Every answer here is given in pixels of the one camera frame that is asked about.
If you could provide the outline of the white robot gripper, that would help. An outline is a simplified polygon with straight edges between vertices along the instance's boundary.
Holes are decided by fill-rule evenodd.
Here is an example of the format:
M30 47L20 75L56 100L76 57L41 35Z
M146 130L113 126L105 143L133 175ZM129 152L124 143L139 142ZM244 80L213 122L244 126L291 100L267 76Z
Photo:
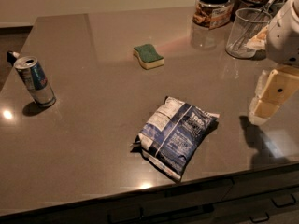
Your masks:
M249 105L249 121L260 126L299 90L299 0L288 0L271 20L265 42L266 56L279 66L263 70Z

